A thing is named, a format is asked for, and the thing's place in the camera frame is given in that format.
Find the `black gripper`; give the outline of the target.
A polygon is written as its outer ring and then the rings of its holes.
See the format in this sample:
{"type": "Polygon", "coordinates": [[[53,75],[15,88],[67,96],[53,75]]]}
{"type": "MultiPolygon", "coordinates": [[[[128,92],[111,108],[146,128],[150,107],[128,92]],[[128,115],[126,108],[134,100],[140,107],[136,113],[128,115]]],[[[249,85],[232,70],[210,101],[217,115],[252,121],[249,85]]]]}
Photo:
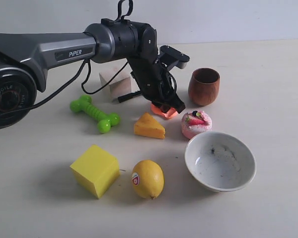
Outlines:
{"type": "Polygon", "coordinates": [[[150,100],[162,112],[174,108],[178,113],[185,109],[184,102],[175,93],[175,79],[158,59],[150,62],[147,59],[128,57],[142,95],[150,100]]]}

